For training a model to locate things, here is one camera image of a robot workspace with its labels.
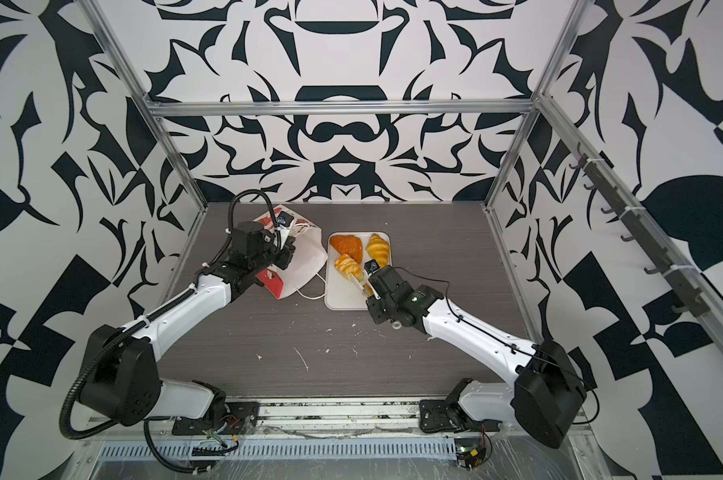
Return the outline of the yellow fake croissant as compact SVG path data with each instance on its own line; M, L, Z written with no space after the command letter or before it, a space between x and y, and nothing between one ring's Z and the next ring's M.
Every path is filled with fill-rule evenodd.
M383 268L391 262L391 244L377 233L371 234L365 250L371 260L377 262L379 268Z

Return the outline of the striped fake bread roll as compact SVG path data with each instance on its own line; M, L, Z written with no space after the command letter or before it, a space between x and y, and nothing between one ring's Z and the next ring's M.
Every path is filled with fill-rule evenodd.
M335 270L341 274L345 279L351 281L350 276L359 272L363 269L352 257L347 254L342 254L334 262Z

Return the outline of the orange fake puff pastry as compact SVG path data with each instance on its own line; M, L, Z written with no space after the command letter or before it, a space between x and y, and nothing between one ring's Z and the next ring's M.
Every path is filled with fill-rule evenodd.
M333 235L330 246L340 255L347 255L358 264L363 263L363 242L354 235Z

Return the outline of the steel tongs with white tips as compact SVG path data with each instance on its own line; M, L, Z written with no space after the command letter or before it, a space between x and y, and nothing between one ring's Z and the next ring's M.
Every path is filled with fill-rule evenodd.
M365 297L375 297L375 292L369 284L369 278L367 278L367 272L361 269L359 272L350 276L351 280L358 286Z

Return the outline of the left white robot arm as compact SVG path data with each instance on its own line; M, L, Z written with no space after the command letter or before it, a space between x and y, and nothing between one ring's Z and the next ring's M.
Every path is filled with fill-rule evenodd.
M123 426L155 417L216 419L222 392L198 381L162 379L157 363L202 320L257 284L258 274L289 266L295 225L286 213L272 229L242 222L228 230L218 255L183 292L119 328L98 328L89 338L73 399Z

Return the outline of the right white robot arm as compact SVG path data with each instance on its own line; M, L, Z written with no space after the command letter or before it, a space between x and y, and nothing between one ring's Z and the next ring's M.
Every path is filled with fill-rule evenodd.
M425 433L499 431L519 428L540 444L563 444L587 399L567 352L553 340L535 343L503 332L455 306L427 279L419 288L393 266L365 264L367 310L377 324L413 328L477 360L499 383L465 378L447 398L421 402L419 427Z

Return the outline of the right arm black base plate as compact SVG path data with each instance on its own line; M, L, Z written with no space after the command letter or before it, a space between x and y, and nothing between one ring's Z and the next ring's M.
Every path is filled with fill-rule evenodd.
M459 426L451 419L445 400L419 401L419 429L426 434L457 432Z

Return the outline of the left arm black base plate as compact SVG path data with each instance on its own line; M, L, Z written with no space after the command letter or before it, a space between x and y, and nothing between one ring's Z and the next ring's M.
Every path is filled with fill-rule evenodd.
M260 404L253 401L220 402L211 406L209 412L200 419L178 418L171 434L174 436L204 435L215 432L218 435L236 435L255 427L258 421Z

